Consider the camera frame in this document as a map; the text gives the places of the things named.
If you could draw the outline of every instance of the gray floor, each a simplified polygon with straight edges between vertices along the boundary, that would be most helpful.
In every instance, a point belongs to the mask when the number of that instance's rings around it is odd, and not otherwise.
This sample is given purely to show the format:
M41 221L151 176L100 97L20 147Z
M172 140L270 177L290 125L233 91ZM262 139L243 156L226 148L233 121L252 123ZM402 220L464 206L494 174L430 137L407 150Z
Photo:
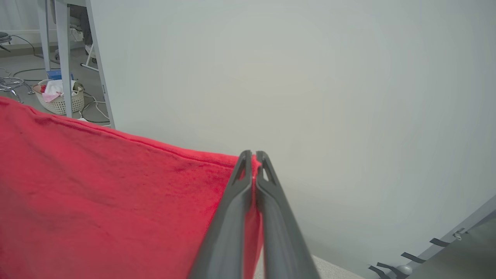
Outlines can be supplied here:
M313 262L317 267L318 273L320 274L320 279L364 279L356 275L353 272L350 272L346 269L343 269L339 266L333 265L330 262L327 262L321 258L316 256L312 256ZM258 260L255 269L255 275L253 279L263 279L265 278L263 272L263 250Z
M72 74L74 75L74 79L81 82L84 86L85 92L93 95L98 101L104 101L103 98L103 90L102 84L100 82L100 76L98 72L84 68L80 66L80 63L86 62L86 52L84 48L73 49L71 50L70 56L70 69ZM89 64L92 67L98 68L98 65L90 62ZM51 63L51 66L54 68L60 68L60 65L56 63ZM15 56L15 57L6 57L0 58L0 68L6 68L7 71L11 72L11 75L14 75L16 72L21 70L29 70L29 69L39 69L44 68L43 59L35 57L34 55L25 55L25 56ZM3 72L0 69L0 76L7 76L7 73ZM28 72L21 72L16 75L16 77L20 77L23 79L46 79L45 70L33 70ZM37 81L27 81L28 84L34 85L37 84ZM25 105L32 106L33 108L45 112L50 113L50 111L46 110L38 101L38 98L35 95L28 95L28 90L25 86L16 88L16 93L20 95L21 99L24 101ZM0 96L8 97L14 99L10 92L2 92L0 91ZM88 104L92 101L92 98L85 97L85 104ZM107 114L107 108L105 104L99 104L98 107L100 110ZM87 120L91 121L107 121L107 119L95 108L95 104L91 104L87 109L83 111L84 117ZM79 113L74 112L73 118L80 118ZM109 122L106 123L96 123L98 125L108 125Z

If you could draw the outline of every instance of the chair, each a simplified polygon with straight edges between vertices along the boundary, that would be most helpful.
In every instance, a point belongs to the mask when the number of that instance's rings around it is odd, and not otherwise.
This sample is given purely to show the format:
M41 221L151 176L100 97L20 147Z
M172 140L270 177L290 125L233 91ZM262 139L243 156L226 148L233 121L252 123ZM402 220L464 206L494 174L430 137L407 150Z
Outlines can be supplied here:
M10 41L12 41L12 38L11 38L11 36L9 34L4 33L4 32L0 32L0 44L8 43ZM8 50L5 47L3 47L2 45L0 45L0 48L3 49L3 50L6 50L8 52L11 52L10 50Z

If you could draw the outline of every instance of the white wall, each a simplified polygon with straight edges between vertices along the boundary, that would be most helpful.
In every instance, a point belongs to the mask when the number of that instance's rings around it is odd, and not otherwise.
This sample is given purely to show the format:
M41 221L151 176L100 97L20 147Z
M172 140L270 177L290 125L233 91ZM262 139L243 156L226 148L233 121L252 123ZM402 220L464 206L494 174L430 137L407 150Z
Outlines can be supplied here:
M0 31L17 35L31 44L41 43L38 21L38 3L36 0L7 0L0 2ZM48 9L49 37L57 41L57 30L52 20L52 11ZM12 38L12 45L26 44L19 38Z
M492 0L92 5L117 129L265 150L327 261L374 278L496 194Z

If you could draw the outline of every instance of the laundry basket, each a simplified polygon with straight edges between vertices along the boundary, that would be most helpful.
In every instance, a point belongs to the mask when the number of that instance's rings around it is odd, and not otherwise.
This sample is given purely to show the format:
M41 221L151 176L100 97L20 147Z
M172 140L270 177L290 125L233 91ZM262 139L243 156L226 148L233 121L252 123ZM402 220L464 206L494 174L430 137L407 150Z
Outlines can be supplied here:
M63 99L63 96L59 96L52 100L51 102L45 102L43 100L43 95L41 93L41 84L43 82L48 82L51 79L45 79L40 81L37 85L33 86L33 90L36 92L36 97L38 97L38 101L40 101L40 104L46 108L47 110L58 114L58 115L65 115L65 101ZM84 88L81 86L77 87L78 90L73 90L73 92L77 92L75 95L72 96L71 102L72 102L72 111L80 111L84 108L84 95L83 91Z

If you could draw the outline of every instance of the towel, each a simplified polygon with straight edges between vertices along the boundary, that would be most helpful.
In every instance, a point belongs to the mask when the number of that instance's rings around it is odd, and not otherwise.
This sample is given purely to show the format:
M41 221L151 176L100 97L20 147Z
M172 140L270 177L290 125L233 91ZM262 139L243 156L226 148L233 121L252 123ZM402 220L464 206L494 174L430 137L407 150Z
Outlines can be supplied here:
M0 127L1 279L187 278L237 157L3 97ZM262 245L254 203L245 220L249 279Z
M76 83L75 80L70 81L70 88L74 88L74 84ZM45 91L42 91L43 95L43 100L45 102L51 102L55 100L55 98L62 96L63 95L63 89L62 89L62 80L57 79L57 80L50 80L47 82L47 87L45 88Z

